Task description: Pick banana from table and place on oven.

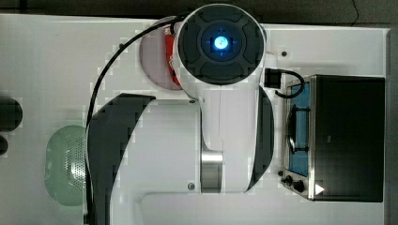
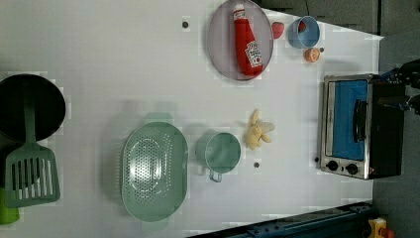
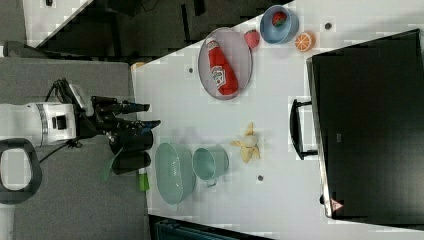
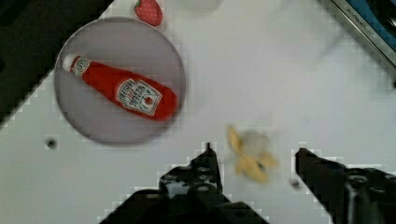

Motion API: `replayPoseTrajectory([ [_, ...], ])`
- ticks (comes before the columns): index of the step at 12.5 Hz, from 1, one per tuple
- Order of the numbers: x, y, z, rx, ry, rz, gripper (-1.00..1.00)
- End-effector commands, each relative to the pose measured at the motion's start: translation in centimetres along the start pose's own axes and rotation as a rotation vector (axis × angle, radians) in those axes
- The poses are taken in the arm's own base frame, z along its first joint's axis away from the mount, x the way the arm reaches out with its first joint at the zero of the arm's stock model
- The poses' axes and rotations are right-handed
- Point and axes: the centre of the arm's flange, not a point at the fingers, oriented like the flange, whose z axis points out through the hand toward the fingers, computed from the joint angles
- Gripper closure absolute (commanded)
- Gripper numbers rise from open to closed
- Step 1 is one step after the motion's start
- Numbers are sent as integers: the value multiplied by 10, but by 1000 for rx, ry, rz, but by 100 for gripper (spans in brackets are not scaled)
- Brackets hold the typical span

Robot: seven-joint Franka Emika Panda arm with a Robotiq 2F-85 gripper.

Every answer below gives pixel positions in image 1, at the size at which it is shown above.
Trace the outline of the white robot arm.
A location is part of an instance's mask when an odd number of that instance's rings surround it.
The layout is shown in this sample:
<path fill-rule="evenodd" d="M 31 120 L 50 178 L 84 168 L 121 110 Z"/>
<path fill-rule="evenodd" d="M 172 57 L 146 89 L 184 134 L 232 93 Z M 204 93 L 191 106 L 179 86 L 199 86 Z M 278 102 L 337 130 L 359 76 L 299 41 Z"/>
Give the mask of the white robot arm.
<path fill-rule="evenodd" d="M 244 193 L 271 161 L 264 28 L 227 4 L 174 21 L 172 67 L 187 99 L 120 94 L 87 117 L 89 225 L 144 225 L 151 194 Z"/>

